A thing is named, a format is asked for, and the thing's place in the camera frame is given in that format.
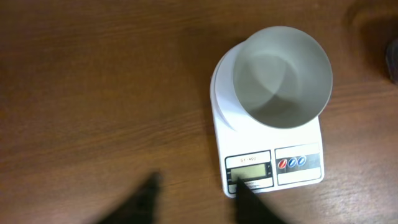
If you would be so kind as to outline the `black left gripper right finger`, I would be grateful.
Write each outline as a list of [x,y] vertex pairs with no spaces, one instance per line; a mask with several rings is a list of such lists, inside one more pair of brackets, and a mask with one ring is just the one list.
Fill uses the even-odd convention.
[[238,224],[286,224],[240,178],[237,179],[234,207]]

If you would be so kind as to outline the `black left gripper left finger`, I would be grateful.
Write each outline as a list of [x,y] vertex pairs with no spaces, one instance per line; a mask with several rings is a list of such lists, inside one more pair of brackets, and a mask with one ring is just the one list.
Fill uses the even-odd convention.
[[152,224],[155,223],[157,196],[161,175],[151,173],[148,178],[113,211],[99,219],[97,224]]

